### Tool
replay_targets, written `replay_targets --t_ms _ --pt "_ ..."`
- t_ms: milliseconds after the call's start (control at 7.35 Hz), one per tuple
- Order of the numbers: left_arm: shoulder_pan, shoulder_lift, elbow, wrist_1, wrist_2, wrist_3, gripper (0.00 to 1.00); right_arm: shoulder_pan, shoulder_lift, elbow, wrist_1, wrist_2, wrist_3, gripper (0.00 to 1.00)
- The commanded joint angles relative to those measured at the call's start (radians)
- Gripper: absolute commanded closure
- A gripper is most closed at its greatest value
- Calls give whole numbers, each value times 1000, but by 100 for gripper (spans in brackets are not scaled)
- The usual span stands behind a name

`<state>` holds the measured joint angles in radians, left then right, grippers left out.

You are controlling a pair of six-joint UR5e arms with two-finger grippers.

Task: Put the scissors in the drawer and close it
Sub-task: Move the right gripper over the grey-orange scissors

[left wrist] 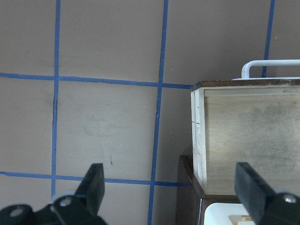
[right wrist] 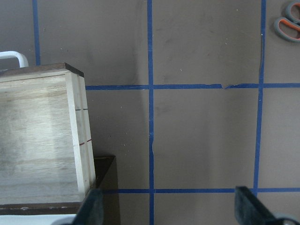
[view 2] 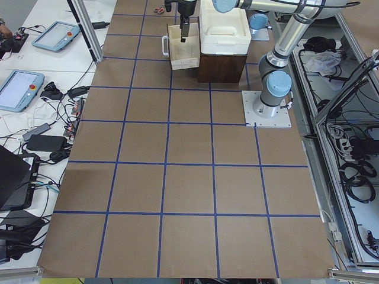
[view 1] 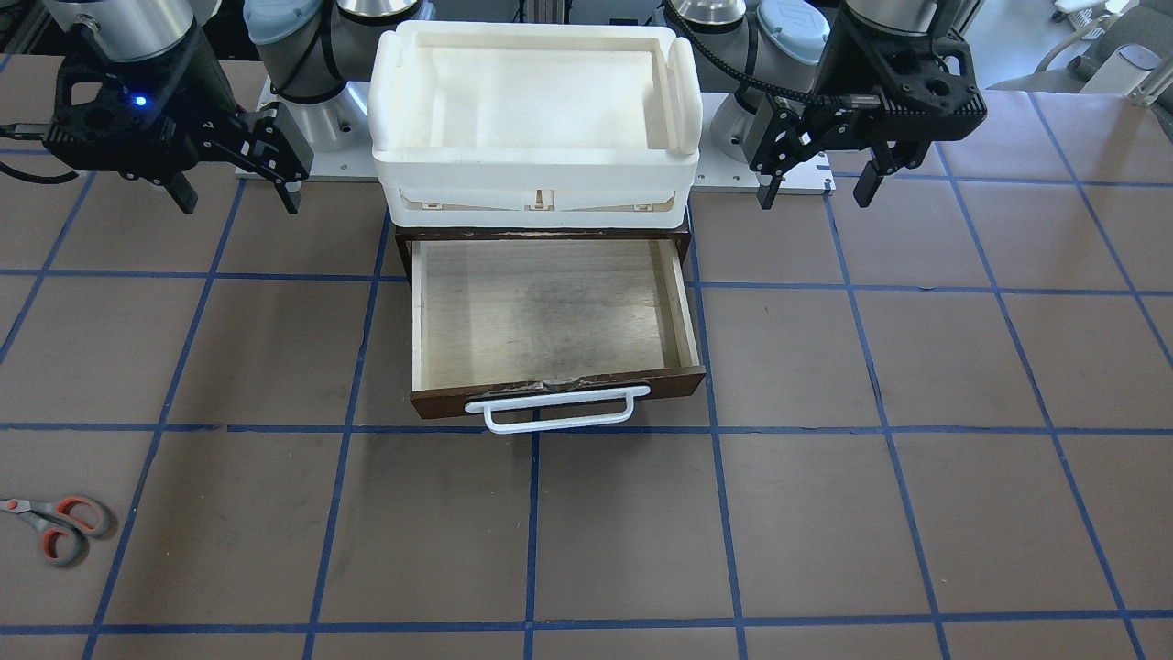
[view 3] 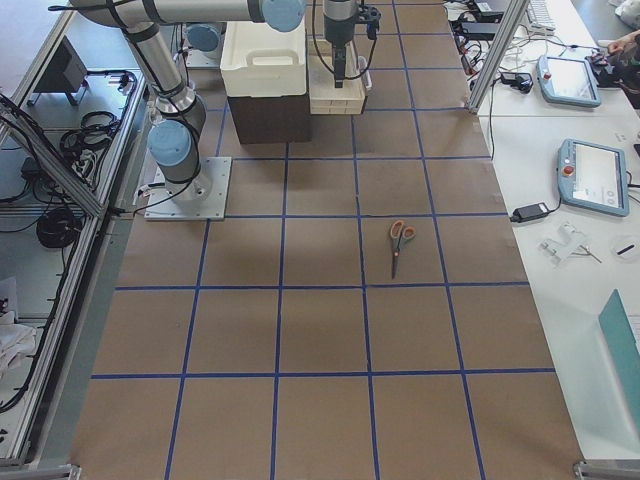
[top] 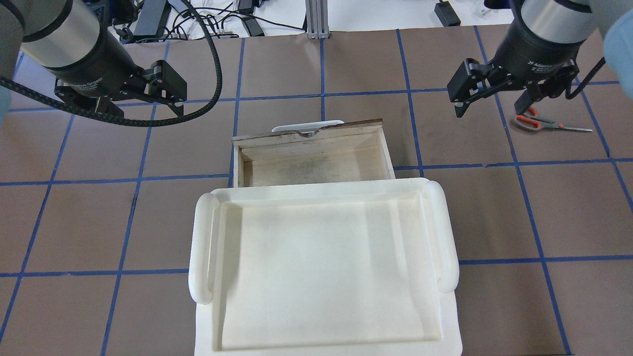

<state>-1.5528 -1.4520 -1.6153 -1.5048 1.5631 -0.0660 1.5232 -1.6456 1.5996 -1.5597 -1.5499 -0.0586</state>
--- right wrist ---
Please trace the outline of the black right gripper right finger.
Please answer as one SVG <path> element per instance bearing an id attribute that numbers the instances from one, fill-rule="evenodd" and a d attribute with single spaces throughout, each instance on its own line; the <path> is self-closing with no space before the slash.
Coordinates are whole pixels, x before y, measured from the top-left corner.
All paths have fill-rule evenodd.
<path id="1" fill-rule="evenodd" d="M 235 188 L 235 218 L 239 225 L 270 225 L 274 215 L 246 187 Z"/>

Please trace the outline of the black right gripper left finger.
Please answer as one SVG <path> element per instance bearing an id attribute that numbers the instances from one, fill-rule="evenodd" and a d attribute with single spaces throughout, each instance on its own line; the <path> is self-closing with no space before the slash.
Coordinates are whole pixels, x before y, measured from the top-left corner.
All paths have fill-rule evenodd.
<path id="1" fill-rule="evenodd" d="M 74 225 L 102 225 L 104 222 L 103 194 L 100 189 L 93 189 L 81 205 Z"/>

